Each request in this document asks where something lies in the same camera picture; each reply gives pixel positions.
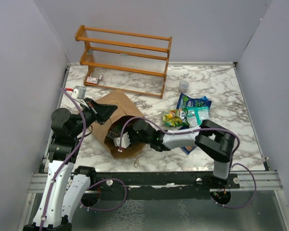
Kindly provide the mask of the brown paper bag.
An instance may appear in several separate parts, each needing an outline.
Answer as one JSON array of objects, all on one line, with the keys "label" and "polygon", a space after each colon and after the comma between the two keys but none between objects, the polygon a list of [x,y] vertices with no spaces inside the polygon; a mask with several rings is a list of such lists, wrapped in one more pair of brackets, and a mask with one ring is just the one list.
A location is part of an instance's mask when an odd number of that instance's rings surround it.
[{"label": "brown paper bag", "polygon": [[136,157],[145,147],[144,143],[136,142],[126,149],[123,149],[122,152],[119,152],[113,139],[120,136],[123,125],[127,120],[135,116],[143,117],[144,115],[128,96],[120,90],[115,90],[98,99],[97,103],[116,105],[118,108],[103,125],[97,123],[92,124],[92,133],[95,139],[98,140],[115,159]]}]

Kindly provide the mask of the yellow green candy packet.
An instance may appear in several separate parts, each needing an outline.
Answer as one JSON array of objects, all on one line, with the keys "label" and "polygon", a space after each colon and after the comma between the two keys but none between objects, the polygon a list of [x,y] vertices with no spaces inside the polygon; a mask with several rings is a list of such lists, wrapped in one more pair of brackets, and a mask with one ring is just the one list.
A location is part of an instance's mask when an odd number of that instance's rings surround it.
[{"label": "yellow green candy packet", "polygon": [[162,114],[162,121],[167,127],[189,126],[187,114],[183,109],[164,111]]}]

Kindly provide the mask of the blue salt vinegar chips bag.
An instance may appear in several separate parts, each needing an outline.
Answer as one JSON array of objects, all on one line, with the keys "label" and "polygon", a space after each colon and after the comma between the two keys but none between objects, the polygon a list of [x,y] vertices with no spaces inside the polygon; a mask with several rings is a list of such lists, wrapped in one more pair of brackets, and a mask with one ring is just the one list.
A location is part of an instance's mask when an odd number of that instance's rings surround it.
[{"label": "blue salt vinegar chips bag", "polygon": [[176,109],[183,109],[185,107],[211,107],[212,101],[210,101],[206,96],[202,98],[190,98],[186,94],[181,93],[179,100],[176,105]]}]

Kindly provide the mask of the teal white snack packet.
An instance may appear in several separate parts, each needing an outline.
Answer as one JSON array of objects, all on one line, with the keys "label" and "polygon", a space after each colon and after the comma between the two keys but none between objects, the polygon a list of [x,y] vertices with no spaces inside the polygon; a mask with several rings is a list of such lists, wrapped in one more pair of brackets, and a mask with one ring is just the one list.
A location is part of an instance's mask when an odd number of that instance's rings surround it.
[{"label": "teal white snack packet", "polygon": [[190,128],[198,127],[203,120],[209,119],[209,108],[203,107],[186,107],[183,109],[186,113],[187,122]]}]

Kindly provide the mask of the blue sweet chilli chips bag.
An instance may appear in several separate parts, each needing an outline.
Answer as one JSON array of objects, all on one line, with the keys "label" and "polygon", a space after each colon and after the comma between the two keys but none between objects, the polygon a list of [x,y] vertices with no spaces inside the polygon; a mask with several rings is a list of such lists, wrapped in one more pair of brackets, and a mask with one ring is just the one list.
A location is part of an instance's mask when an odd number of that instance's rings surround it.
[{"label": "blue sweet chilli chips bag", "polygon": [[187,155],[189,155],[193,150],[196,149],[196,146],[185,146],[181,148]]}]

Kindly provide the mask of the green red candy packet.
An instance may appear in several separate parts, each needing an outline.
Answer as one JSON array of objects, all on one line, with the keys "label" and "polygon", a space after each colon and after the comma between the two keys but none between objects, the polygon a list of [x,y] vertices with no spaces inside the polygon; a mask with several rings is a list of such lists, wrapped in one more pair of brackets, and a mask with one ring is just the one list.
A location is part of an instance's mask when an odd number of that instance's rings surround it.
[{"label": "green red candy packet", "polygon": [[109,139],[114,139],[114,138],[118,138],[120,137],[121,134],[121,130],[122,130],[122,126],[121,125],[117,125],[117,126],[112,126],[108,132],[107,132],[107,137]]}]

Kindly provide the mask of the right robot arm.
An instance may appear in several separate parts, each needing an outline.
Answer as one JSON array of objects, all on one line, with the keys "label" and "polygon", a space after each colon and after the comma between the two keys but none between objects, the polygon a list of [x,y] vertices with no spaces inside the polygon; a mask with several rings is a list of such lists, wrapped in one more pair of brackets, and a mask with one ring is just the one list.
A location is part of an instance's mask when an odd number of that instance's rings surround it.
[{"label": "right robot arm", "polygon": [[146,143],[157,152],[187,146],[200,148],[214,160],[211,182],[216,188],[228,184],[233,153],[239,146],[236,134],[208,119],[197,128],[175,131],[156,130],[140,119],[132,126],[132,141]]}]

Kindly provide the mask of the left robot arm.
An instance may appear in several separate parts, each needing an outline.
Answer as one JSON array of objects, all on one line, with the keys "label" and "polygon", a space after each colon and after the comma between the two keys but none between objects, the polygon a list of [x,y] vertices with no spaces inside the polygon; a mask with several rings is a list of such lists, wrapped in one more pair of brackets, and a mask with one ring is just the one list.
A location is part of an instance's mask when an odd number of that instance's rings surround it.
[{"label": "left robot arm", "polygon": [[95,169],[78,170],[68,186],[86,129],[94,122],[102,125],[117,110],[116,105],[99,104],[85,98],[73,114],[58,108],[51,115],[52,141],[49,145],[48,176],[43,196],[31,224],[25,231],[70,231],[72,218],[86,190],[96,186]]}]

